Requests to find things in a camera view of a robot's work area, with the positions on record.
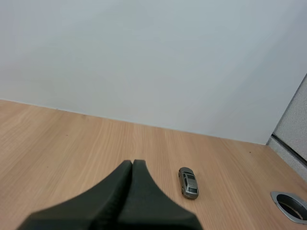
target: desk surface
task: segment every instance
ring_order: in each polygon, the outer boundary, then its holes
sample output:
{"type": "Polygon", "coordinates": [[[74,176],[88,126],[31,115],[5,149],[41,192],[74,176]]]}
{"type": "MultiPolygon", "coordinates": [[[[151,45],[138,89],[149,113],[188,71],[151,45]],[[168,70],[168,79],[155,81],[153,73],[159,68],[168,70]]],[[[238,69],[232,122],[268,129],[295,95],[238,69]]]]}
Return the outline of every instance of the desk surface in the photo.
{"type": "Polygon", "coordinates": [[[294,230],[270,191],[307,200],[307,184],[267,146],[0,100],[0,226],[72,198],[123,160],[144,159],[172,200],[204,230],[294,230]],[[177,172],[190,167],[200,195],[185,199],[177,172]]]}

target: silver toy car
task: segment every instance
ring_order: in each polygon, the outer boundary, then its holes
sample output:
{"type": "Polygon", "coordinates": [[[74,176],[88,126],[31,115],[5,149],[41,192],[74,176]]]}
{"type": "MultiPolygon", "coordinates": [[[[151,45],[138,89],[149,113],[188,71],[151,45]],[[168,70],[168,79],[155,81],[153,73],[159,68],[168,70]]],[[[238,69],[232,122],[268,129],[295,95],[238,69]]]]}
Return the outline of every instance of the silver toy car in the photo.
{"type": "Polygon", "coordinates": [[[193,171],[187,167],[180,168],[178,177],[183,196],[188,199],[196,199],[199,193],[193,171]]]}

